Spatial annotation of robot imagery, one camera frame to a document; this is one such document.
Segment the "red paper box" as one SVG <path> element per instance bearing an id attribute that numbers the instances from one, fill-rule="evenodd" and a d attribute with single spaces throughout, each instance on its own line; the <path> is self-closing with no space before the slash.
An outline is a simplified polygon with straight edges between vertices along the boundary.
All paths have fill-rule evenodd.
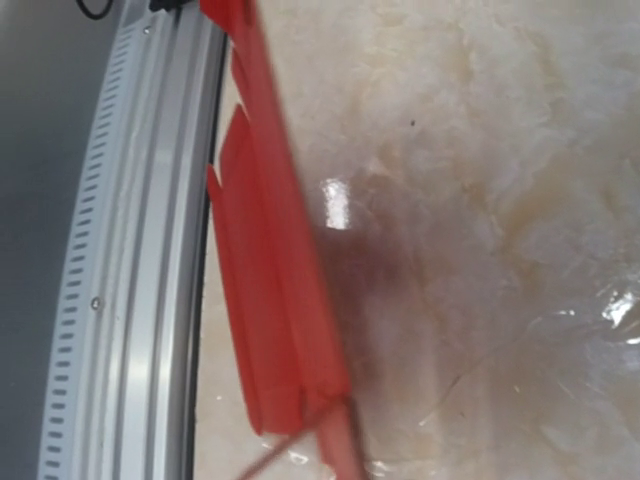
<path id="1" fill-rule="evenodd" d="M 235 107 L 207 189 L 248 419 L 288 449 L 316 437 L 339 479 L 366 472 L 351 384 L 296 176 L 257 5 L 204 1 L 230 38 Z"/>

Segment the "front aluminium rail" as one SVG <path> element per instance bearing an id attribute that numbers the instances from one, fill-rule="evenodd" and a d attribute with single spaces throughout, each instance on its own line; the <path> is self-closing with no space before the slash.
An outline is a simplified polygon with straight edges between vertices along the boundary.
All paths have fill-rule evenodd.
<path id="1" fill-rule="evenodd" d="M 191 1 L 129 1 L 63 264 L 41 479 L 187 479 L 225 34 Z"/>

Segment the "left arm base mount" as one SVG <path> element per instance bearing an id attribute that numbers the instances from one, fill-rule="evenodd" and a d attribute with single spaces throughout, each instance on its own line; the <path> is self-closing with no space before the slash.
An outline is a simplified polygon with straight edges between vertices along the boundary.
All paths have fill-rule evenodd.
<path id="1" fill-rule="evenodd" d="M 177 9 L 182 8 L 185 4 L 189 3 L 191 0 L 150 0 L 149 1 L 149 10 L 151 12 L 171 12 Z"/>

